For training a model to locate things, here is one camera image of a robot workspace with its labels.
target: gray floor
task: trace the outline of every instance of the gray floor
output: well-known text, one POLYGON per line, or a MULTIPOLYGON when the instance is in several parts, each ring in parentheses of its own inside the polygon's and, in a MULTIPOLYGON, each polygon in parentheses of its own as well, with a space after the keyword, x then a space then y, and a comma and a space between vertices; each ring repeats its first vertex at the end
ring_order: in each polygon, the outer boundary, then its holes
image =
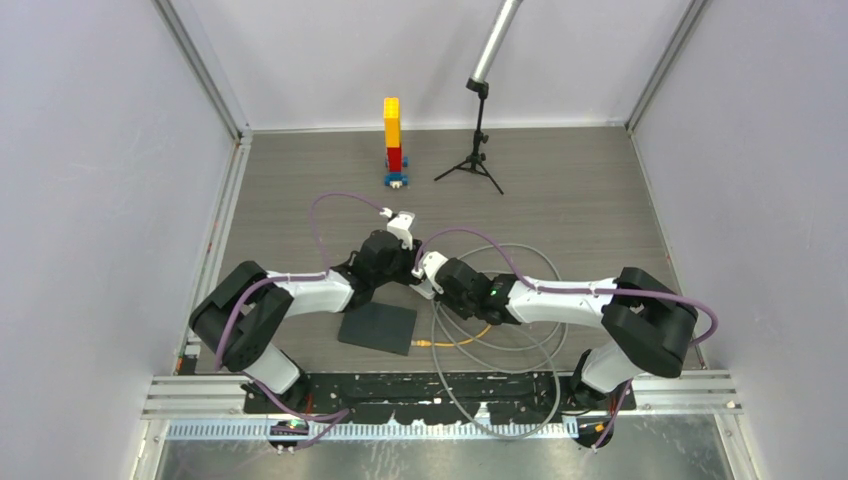
MULTIPOLYGON (((385 149, 382 132, 287 133, 257 135, 244 175, 235 218, 224 256, 222 275, 239 262, 256 260, 269 270, 315 272, 321 259, 309 231, 307 209, 319 194, 350 191, 368 196, 394 210, 416 214, 414 234, 426 238, 448 226, 471 226, 500 242, 533 245, 553 259, 569 280, 615 276, 623 266, 637 266, 673 285, 673 275, 656 226, 645 181, 627 135, 621 128, 491 130, 484 146, 487 166, 506 195, 485 178, 454 172, 433 177, 468 154, 470 131, 404 132, 409 156, 408 188, 383 186, 385 149)), ((318 209, 321 235, 333 263, 347 259, 362 240, 384 223, 354 200, 330 198, 318 209)), ((434 242, 447 256, 482 243, 476 237, 452 234, 434 242)), ((524 273, 552 278, 534 255, 515 251, 524 273)), ((478 269, 503 269, 491 252, 469 262, 478 269)), ((408 289, 389 285, 375 295, 383 303, 417 308, 416 338, 428 338, 432 310, 408 289)), ((336 341, 339 314, 311 314, 287 320, 274 343, 305 370, 432 371, 427 348, 413 347, 408 357, 371 351, 336 341)), ((484 324, 469 320, 471 332, 484 324)), ((552 325, 526 327, 539 338, 552 325)), ((526 342, 507 329, 493 329, 487 338, 503 345, 526 342)), ((566 348, 557 358, 572 369, 587 348, 608 340, 605 332, 572 327, 566 348)), ((503 353, 471 346, 492 362, 518 368, 540 361, 540 354, 503 353)), ((455 349, 439 349, 447 369, 477 370, 455 349)), ((201 355, 198 370, 210 371, 212 355, 201 355)), ((690 353, 687 364, 696 364, 690 353)))

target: yellow cable connector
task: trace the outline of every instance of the yellow cable connector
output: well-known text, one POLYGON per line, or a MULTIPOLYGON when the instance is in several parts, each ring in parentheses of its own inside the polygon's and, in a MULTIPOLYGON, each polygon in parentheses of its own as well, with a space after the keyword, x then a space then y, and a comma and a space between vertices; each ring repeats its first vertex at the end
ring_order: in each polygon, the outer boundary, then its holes
MULTIPOLYGON (((491 329, 492 329, 491 325, 486 325, 486 328, 484 328, 480 333, 475 335, 474 338, 469 338, 469 339, 463 340, 461 342, 457 342, 457 345, 468 345, 469 343, 473 342, 474 340, 476 340, 476 339, 482 337, 483 335, 485 335, 486 333, 488 333, 489 330, 491 330, 491 329)), ((412 341, 413 347, 430 347, 430 346, 433 346, 433 345, 435 345, 437 347, 455 347, 456 346, 452 343, 447 343, 447 342, 433 343, 430 340, 413 340, 412 341)))

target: lego tower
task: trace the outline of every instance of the lego tower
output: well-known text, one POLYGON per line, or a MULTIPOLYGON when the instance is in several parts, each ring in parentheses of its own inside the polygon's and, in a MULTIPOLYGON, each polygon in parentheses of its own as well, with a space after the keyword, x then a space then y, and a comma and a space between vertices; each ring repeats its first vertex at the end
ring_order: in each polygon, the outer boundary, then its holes
POLYGON ((395 97, 387 97, 383 102, 383 121, 386 125, 386 168, 388 173, 385 185, 400 188, 409 183, 403 168, 409 160, 403 156, 400 138, 400 101, 395 97))

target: black mat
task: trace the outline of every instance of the black mat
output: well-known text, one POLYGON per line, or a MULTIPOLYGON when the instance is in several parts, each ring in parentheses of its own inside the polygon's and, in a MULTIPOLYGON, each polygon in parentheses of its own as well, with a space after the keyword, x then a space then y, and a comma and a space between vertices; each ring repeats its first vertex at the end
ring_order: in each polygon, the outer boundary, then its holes
POLYGON ((408 308, 371 302, 345 314, 338 340, 407 356, 417 314, 408 308))

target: blue lego base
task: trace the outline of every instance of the blue lego base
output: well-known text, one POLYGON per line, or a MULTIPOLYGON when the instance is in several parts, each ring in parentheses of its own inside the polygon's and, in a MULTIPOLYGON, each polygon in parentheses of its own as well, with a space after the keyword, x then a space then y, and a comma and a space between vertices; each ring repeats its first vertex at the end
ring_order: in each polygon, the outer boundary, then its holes
POLYGON ((391 182, 401 182, 403 186, 409 185, 409 177, 402 173, 389 173, 386 175, 386 178, 383 180, 383 185, 389 186, 391 182))
MULTIPOLYGON (((403 157, 403 167, 406 168, 409 166, 409 157, 403 157)), ((386 159, 386 168, 389 168, 389 159, 386 159)), ((403 186, 409 185, 409 177, 403 173, 398 172, 389 172, 386 174, 386 178, 383 179, 383 185, 389 186, 391 182, 401 182, 403 186)))

